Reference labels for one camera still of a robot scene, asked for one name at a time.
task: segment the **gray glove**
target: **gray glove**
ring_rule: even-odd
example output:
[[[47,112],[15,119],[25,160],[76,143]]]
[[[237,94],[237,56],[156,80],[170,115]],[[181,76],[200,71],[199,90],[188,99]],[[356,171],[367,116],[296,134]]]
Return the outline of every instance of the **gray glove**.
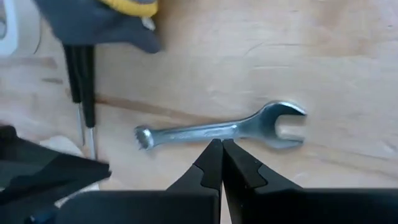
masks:
[[[129,42],[148,53],[160,51],[155,34],[140,17],[117,12],[98,0],[34,0],[63,44]]]

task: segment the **wooden surface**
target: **wooden surface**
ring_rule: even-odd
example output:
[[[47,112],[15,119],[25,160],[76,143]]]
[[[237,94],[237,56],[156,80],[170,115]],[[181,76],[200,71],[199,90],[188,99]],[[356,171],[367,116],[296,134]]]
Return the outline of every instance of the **wooden surface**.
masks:
[[[398,3],[162,0],[164,51],[97,47],[99,156],[112,189],[164,189],[207,142],[137,150],[132,130],[242,118],[274,99],[308,112],[303,148],[239,145],[304,187],[398,187]],[[0,119],[34,141],[78,143],[60,44],[0,60]]]

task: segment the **screwdriver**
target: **screwdriver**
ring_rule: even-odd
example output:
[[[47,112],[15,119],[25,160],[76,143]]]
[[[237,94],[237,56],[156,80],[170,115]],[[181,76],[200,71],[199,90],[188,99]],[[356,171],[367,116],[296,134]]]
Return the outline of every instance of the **screwdriver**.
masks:
[[[65,59],[67,62],[67,73],[69,78],[70,93],[72,95],[72,102],[74,104],[77,104],[77,119],[78,119],[78,129],[81,139],[81,145],[84,146],[86,144],[85,127],[81,120],[83,107],[81,105],[80,88],[78,83],[78,71],[76,67],[73,47],[63,44],[63,51],[65,52]]]
[[[78,122],[81,140],[85,145],[85,132],[81,118],[83,115],[85,126],[90,135],[90,154],[96,159],[95,132],[95,46],[94,45],[63,45],[67,59],[68,76],[72,101],[78,105]]]

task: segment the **screwdriver shaft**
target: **screwdriver shaft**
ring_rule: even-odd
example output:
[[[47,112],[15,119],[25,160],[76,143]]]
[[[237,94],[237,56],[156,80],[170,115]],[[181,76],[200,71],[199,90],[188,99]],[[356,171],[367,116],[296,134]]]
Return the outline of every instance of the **screwdriver shaft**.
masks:
[[[90,134],[90,154],[91,154],[91,159],[97,160],[95,128],[89,128],[88,132]]]
[[[80,139],[81,139],[81,145],[84,146],[86,144],[86,138],[85,138],[85,124],[83,121],[82,112],[83,112],[83,108],[81,106],[81,103],[79,103],[78,108],[77,108],[78,129],[79,129],[79,134],[80,134]]]

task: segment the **wrench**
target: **wrench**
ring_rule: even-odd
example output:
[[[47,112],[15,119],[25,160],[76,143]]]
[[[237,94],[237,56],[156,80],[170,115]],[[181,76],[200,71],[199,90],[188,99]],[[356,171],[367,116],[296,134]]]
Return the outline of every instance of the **wrench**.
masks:
[[[272,101],[254,115],[237,121],[169,129],[138,126],[135,128],[135,134],[141,149],[145,150],[169,142],[236,138],[258,139],[275,149],[301,146],[303,140],[278,137],[275,122],[280,115],[306,116],[307,114],[303,109],[291,103]]]

